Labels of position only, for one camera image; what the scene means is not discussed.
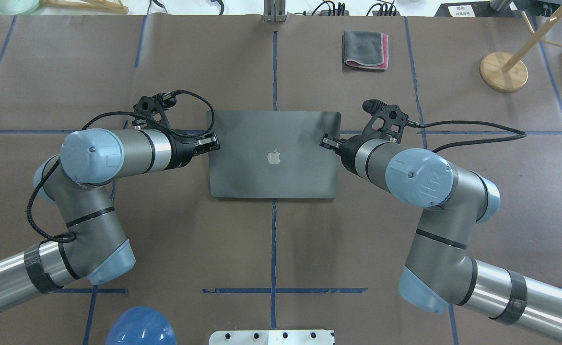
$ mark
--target black band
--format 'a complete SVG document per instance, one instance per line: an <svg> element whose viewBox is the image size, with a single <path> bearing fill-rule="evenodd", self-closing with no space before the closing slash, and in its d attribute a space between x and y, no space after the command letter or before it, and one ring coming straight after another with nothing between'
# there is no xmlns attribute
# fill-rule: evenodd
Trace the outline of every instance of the black band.
<svg viewBox="0 0 562 345"><path fill-rule="evenodd" d="M460 303L456 304L457 306L463 306L469 301L473 291L475 290L475 284L477 283L477 262L475 261L474 258L469 258L469 259L471 259L471 264L472 264L472 268L473 268L473 271L472 271L472 274L471 274L471 285L469 285L469 290L467 291L467 294L462 299L462 301Z"/></svg>
<svg viewBox="0 0 562 345"><path fill-rule="evenodd" d="M527 305L528 289L526 288L526 280L523 275L509 271L509 269L507 272L509 277L511 277L511 296L509 297L509 302L507 302L505 310L499 316L490 317L490 319L505 325L511 325L524 314L524 309L526 309Z"/></svg>
<svg viewBox="0 0 562 345"><path fill-rule="evenodd" d="M452 247L459 248L459 249L462 249L464 251L467 249L467 245L465 245L465 244L462 244L462 243L456 242L456 241L452 241L449 238L444 238L444 237L441 237L441 236L436 235L436 234L431 234L427 231L417 229L417 231L415 233L417 233L418 235L430 238L430 240L435 240L435 241L438 241L438 242L441 242L441 243L444 243L444 244L447 244L447 245L451 245Z"/></svg>
<svg viewBox="0 0 562 345"><path fill-rule="evenodd" d="M105 209L97 210L96 212L90 213L87 216L83 216L81 218L76 218L75 220L68 221L68 223L66 223L66 228L73 227L74 225L77 225L84 221L88 221L90 219L94 219L96 217L101 216L102 214L113 212L114 210L115 208L113 206L107 207Z"/></svg>
<svg viewBox="0 0 562 345"><path fill-rule="evenodd" d="M151 146L151 163L149 164L147 170L143 172L143 174L146 174L149 172L149 170L151 170L153 164L155 163L155 145L153 144L153 140L151 140L151 137L147 133L145 133L144 131L139 131L139 132L143 133L145 137L147 137L147 140L149 140L149 145Z"/></svg>
<svg viewBox="0 0 562 345"><path fill-rule="evenodd" d="M366 178L371 181L371 177L368 175L368 161L371 160L371 156L373 155L373 152L375 152L375 150L377 150L380 146L382 146L385 143L379 144L377 146L375 146L375 148L373 150L371 150L371 153L368 154L368 157L366 157L366 162L364 163L364 171L366 171Z"/></svg>
<svg viewBox="0 0 562 345"><path fill-rule="evenodd" d="M64 266L66 267L66 271L68 271L68 273L70 273L70 275L74 278L74 280L81 279L81 277L79 277L79 275L77 275L77 273L74 271L74 269L70 265L70 262L68 261L68 256L66 255L66 249L64 249L64 244L61 243L61 242L58 243L58 244L59 244L59 254L61 256L62 261L64 262Z"/></svg>
<svg viewBox="0 0 562 345"><path fill-rule="evenodd" d="M23 262L25 262L29 280L40 293L49 293L63 288L63 286L55 285L51 277L45 273L38 247L40 247L40 243L32 245L23 253Z"/></svg>

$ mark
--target light blue joint cap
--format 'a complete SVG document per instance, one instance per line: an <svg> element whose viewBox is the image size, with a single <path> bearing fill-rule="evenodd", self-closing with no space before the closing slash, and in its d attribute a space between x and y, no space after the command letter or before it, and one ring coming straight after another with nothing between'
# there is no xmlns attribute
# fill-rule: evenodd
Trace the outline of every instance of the light blue joint cap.
<svg viewBox="0 0 562 345"><path fill-rule="evenodd" d="M488 205L485 208L483 216L477 220L477 223L485 223L490 220L490 218L492 218L492 216L494 216L494 214L498 211L499 207L501 207L501 194L498 192L498 187L492 183L492 181L484 179L482 175L474 171L471 172L481 179L483 185L485 186L485 191L488 194Z"/></svg>
<svg viewBox="0 0 562 345"><path fill-rule="evenodd" d="M431 207L443 203L452 192L454 172L449 163L436 153L408 149L390 160L386 184L400 201Z"/></svg>
<svg viewBox="0 0 562 345"><path fill-rule="evenodd" d="M124 159L121 140L107 129L72 132L61 146L61 165L66 175L82 184L112 179L121 170Z"/></svg>
<svg viewBox="0 0 562 345"><path fill-rule="evenodd" d="M36 172L34 173L34 188L36 188L36 186L38 186L38 184L42 180L42 177L45 174L45 168L46 168L47 164L49 163L49 161L54 159L55 157L57 157L57 155L48 159L44 164L42 164L40 166L40 168L38 168L38 170L36 170ZM42 188L40 190L38 190L38 195L42 196L42 198L44 200L48 201L49 203L52 203L52 204L55 203L55 200L51 199L51 197L48 196L47 193L45 192L45 186L44 185L42 185Z"/></svg>
<svg viewBox="0 0 562 345"><path fill-rule="evenodd" d="M99 285L119 277L126 273L136 264L134 252L129 240L123 242L100 266L88 275L87 279L93 285Z"/></svg>
<svg viewBox="0 0 562 345"><path fill-rule="evenodd" d="M417 275L414 275L406 266L402 267L398 293L417 308L437 314L443 314L449 305L445 299L437 295L433 289L417 278Z"/></svg>

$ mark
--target gray laptop lid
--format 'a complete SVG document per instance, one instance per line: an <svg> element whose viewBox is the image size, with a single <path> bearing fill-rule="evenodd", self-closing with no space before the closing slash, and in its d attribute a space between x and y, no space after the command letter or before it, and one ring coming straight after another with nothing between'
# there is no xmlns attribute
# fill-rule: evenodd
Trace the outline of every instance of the gray laptop lid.
<svg viewBox="0 0 562 345"><path fill-rule="evenodd" d="M339 158L319 143L324 133L339 137L340 113L215 111L213 131L221 146L208 154L213 197L336 196Z"/></svg>

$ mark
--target metal bracket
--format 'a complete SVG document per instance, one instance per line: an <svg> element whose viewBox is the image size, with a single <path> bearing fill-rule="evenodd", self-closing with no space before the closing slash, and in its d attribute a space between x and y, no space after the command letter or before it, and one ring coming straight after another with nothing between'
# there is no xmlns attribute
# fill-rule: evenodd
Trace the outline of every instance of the metal bracket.
<svg viewBox="0 0 562 345"><path fill-rule="evenodd" d="M217 331L209 345L334 345L334 331L328 330L261 330Z"/></svg>
<svg viewBox="0 0 562 345"><path fill-rule="evenodd" d="M285 22L285 0L264 0L264 21Z"/></svg>

